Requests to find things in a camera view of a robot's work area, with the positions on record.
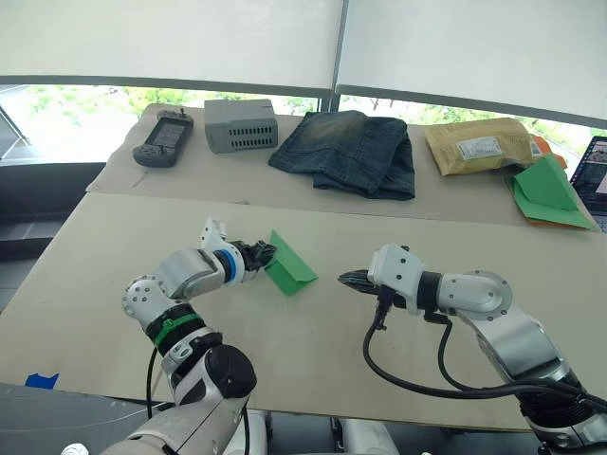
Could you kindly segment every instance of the gray metal box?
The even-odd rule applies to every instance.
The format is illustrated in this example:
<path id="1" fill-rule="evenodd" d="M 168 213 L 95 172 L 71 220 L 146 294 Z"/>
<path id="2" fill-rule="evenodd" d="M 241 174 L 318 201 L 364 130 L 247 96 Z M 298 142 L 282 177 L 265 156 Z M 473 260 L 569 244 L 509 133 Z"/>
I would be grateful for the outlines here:
<path id="1" fill-rule="evenodd" d="M 205 135 L 214 154 L 276 147 L 278 125 L 272 101 L 205 101 Z"/>

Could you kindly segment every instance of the robotic arm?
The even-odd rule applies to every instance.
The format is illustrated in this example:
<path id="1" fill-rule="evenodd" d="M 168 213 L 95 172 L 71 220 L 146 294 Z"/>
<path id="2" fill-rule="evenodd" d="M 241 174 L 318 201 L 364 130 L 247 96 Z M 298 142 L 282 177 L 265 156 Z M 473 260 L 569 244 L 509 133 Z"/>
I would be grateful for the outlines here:
<path id="1" fill-rule="evenodd" d="M 257 379 L 248 358 L 208 327 L 189 299 L 223 285 L 252 280 L 276 248 L 227 242 L 210 218 L 201 249 L 184 249 L 152 274 L 134 279 L 122 297 L 162 355 L 176 407 L 150 419 L 104 455 L 221 455 L 236 430 Z"/>
<path id="2" fill-rule="evenodd" d="M 378 329 L 385 329 L 392 304 L 413 315 L 423 311 L 430 322 L 445 318 L 437 312 L 455 315 L 474 330 L 481 350 L 506 383 L 551 381 L 555 387 L 579 391 L 568 397 L 541 390 L 516 394 L 521 412 L 546 447 L 569 450 L 607 443 L 605 409 L 584 399 L 585 389 L 562 353 L 542 325 L 514 305 L 512 290 L 502 277 L 480 270 L 431 272 L 406 246 L 385 245 L 374 253 L 368 271 L 346 273 L 340 281 L 378 295 Z"/>

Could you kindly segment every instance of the cable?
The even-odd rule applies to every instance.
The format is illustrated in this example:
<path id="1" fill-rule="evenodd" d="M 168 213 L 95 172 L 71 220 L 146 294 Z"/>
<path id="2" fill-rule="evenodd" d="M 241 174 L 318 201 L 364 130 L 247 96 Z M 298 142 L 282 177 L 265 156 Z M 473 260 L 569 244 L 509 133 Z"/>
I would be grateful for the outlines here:
<path id="1" fill-rule="evenodd" d="M 158 403 L 157 405 L 153 405 L 153 408 L 160 408 L 161 406 L 164 406 L 164 405 L 166 405 L 166 403 Z M 130 414 L 123 415 L 122 417 L 118 417 L 116 419 L 106 420 L 103 422 L 96 422 L 93 424 L 77 425 L 77 426 L 73 426 L 73 427 L 50 427 L 50 428 L 24 428 L 24 429 L 0 428 L 0 433 L 24 434 L 24 433 L 34 433 L 36 431 L 69 431 L 72 429 L 99 427 L 101 425 L 109 425 L 109 424 L 114 424 L 116 422 L 121 422 L 122 420 L 129 419 L 129 418 L 133 417 L 134 415 L 141 414 L 144 411 L 145 411 L 145 409 L 136 410 L 135 412 L 131 412 Z"/>
<path id="2" fill-rule="evenodd" d="M 248 455 L 248 453 L 250 451 L 250 430 L 248 427 L 247 405 L 243 406 L 243 423 L 245 424 L 245 453 L 244 453 L 244 455 Z"/>
<path id="3" fill-rule="evenodd" d="M 438 345 L 438 369 L 445 380 L 456 389 L 459 389 L 460 391 L 471 391 L 472 387 L 462 384 L 461 382 L 457 382 L 455 379 L 453 379 L 445 366 L 445 348 L 447 347 L 447 341 L 449 341 L 449 335 L 451 334 L 452 328 L 453 323 L 447 319 L 445 322 L 445 332 L 443 332 L 443 336 L 440 338 L 440 344 Z"/>
<path id="4" fill-rule="evenodd" d="M 444 389 L 435 389 L 431 387 L 422 386 L 413 382 L 405 381 L 399 377 L 389 374 L 382 370 L 371 358 L 369 354 L 369 345 L 371 339 L 377 330 L 377 327 L 385 318 L 387 311 L 376 311 L 373 323 L 367 331 L 364 341 L 362 343 L 362 354 L 364 356 L 369 368 L 374 371 L 382 379 L 399 386 L 402 389 L 408 391 L 414 391 L 422 393 L 424 395 L 434 396 L 438 398 L 450 398 L 450 399 L 461 399 L 461 400 L 484 400 L 489 398 L 498 398 L 502 396 L 514 395 L 518 393 L 550 393 L 564 397 L 567 399 L 583 399 L 584 403 L 589 406 L 595 406 L 607 410 L 607 402 L 601 398 L 595 397 L 589 393 L 580 391 L 579 389 L 568 386 L 566 384 L 557 383 L 556 381 L 547 380 L 532 380 L 525 382 L 513 382 L 507 385 L 498 387 L 487 387 L 482 389 L 470 389 L 465 391 L 450 391 Z"/>
<path id="5" fill-rule="evenodd" d="M 440 340 L 440 344 L 438 346 L 438 369 L 440 370 L 441 374 L 443 375 L 443 377 L 445 378 L 445 380 L 447 382 L 449 382 L 452 386 L 454 386 L 456 389 L 459 389 L 460 391 L 480 390 L 480 389 L 475 389 L 475 388 L 472 388 L 465 384 L 462 384 L 461 382 L 458 382 L 457 380 L 453 379 L 453 377 L 447 371 L 447 367 L 445 366 L 445 348 L 447 347 L 447 342 L 449 341 L 449 335 L 451 333 L 453 323 L 448 318 L 446 319 L 445 322 L 440 322 L 440 321 L 435 321 L 435 322 L 446 325 L 445 332 L 443 333 L 443 336 L 441 337 L 441 340 Z M 594 396 L 594 395 L 591 395 L 584 391 L 581 391 L 580 389 L 578 389 L 574 386 L 570 386 L 568 384 L 562 384 L 561 382 L 558 382 L 558 381 L 546 380 L 546 379 L 525 379 L 522 381 L 512 381 L 509 384 L 510 385 L 527 385 L 527 386 L 529 386 L 529 385 L 544 386 L 544 387 L 548 387 L 551 389 L 564 391 L 566 393 L 571 394 L 572 396 L 581 397 L 582 401 L 589 400 L 590 403 L 587 403 L 588 406 L 593 406 L 595 408 L 599 408 L 602 411 L 607 410 L 607 408 L 606 408 L 607 402 L 605 400 L 603 400 L 602 398 L 599 398 L 597 396 Z"/>
<path id="6" fill-rule="evenodd" d="M 152 372 L 154 371 L 156 354 L 158 354 L 158 349 L 154 348 L 152 351 L 152 356 L 150 356 L 150 363 L 148 363 L 148 374 L 145 379 L 145 406 L 148 411 L 148 419 L 152 418 Z"/>

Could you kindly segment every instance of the table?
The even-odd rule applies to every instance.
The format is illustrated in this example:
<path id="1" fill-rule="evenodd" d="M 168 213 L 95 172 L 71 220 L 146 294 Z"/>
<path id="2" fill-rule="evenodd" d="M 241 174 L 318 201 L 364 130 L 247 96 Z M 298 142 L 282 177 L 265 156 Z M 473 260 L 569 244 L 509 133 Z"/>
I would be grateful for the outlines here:
<path id="1" fill-rule="evenodd" d="M 171 252 L 197 246 L 207 216 L 230 239 L 254 242 L 272 228 L 318 273 L 286 298 L 267 276 L 193 300 L 258 375 L 257 409 L 458 426 L 527 429 L 514 399 L 443 400 L 400 390 L 376 377 L 361 354 L 375 304 L 338 283 L 379 246 L 410 246 L 431 270 L 491 270 L 509 280 L 518 304 L 541 320 L 583 384 L 607 394 L 607 361 L 597 336 L 607 317 L 607 237 L 571 229 L 438 222 L 185 199 L 89 193 L 31 270 L 0 317 L 0 380 L 60 373 L 56 388 L 143 398 L 152 344 L 120 298 L 132 278 Z M 441 327 L 393 310 L 372 354 L 396 375 L 444 386 L 435 366 Z M 470 328 L 456 321 L 447 350 L 454 377 L 500 382 Z M 155 399 L 170 399 L 164 380 Z"/>
<path id="2" fill-rule="evenodd" d="M 156 125 L 156 112 L 161 109 L 177 108 L 161 104 L 148 106 L 88 191 L 238 202 L 283 209 L 526 225 L 506 187 L 504 172 L 442 177 L 420 126 L 409 128 L 416 173 L 415 199 L 371 200 L 341 191 L 315 190 L 311 176 L 284 173 L 268 166 L 267 160 L 275 149 L 214 155 L 202 128 L 204 109 L 187 109 L 193 116 L 194 130 L 173 168 L 143 168 L 134 161 L 132 150 L 150 134 Z M 277 116 L 277 119 L 281 144 L 302 118 Z"/>

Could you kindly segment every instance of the green paper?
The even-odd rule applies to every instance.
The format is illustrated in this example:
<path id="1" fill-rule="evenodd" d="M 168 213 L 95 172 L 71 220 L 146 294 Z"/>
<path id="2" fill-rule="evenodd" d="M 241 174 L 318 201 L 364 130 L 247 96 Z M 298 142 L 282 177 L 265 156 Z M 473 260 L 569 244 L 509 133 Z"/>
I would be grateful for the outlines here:
<path id="1" fill-rule="evenodd" d="M 563 210 L 536 204 L 526 197 L 517 180 L 513 179 L 511 183 L 513 184 L 514 200 L 527 218 L 597 230 L 595 224 L 578 209 L 578 206 L 575 210 Z"/>
<path id="2" fill-rule="evenodd" d="M 266 273 L 286 295 L 292 296 L 318 278 L 275 230 L 272 230 L 269 242 L 277 250 L 273 261 L 266 267 Z"/>
<path id="3" fill-rule="evenodd" d="M 578 210 L 575 190 L 553 155 L 545 156 L 514 178 L 519 192 L 530 202 L 554 209 Z"/>

